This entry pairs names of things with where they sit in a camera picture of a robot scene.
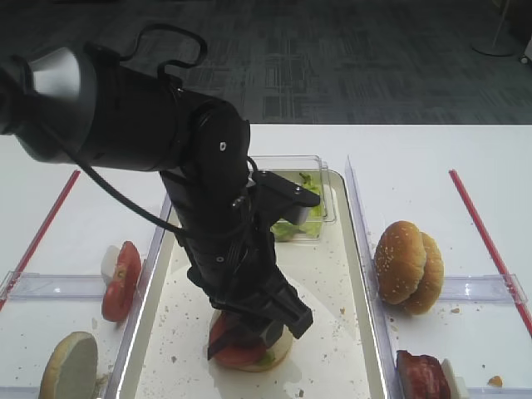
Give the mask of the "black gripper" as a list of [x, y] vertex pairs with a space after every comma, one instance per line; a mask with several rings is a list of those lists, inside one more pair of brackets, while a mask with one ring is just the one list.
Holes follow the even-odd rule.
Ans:
[[[243, 221], [181, 215], [181, 227], [190, 237], [178, 237], [189, 256], [190, 281], [209, 297], [211, 305], [248, 323], [284, 323], [295, 338], [313, 325], [313, 312], [298, 296], [277, 265], [274, 221], [255, 215], [236, 234], [227, 233]], [[206, 238], [223, 234], [222, 239]], [[249, 330], [227, 313], [219, 313], [209, 330], [209, 360], [249, 360], [249, 351], [233, 346]]]

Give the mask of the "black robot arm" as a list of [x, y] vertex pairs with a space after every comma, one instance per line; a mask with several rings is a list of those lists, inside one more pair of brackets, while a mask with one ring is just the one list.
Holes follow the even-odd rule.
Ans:
[[273, 346], [313, 322], [276, 263], [272, 226], [301, 224], [318, 195], [259, 170], [250, 124], [227, 101], [183, 88], [159, 70], [123, 66], [119, 54], [86, 44], [1, 65], [1, 132], [45, 163], [75, 164], [123, 205], [153, 215], [98, 175], [100, 167], [158, 172], [180, 221], [167, 224], [190, 260], [188, 276], [227, 319], [209, 345]]

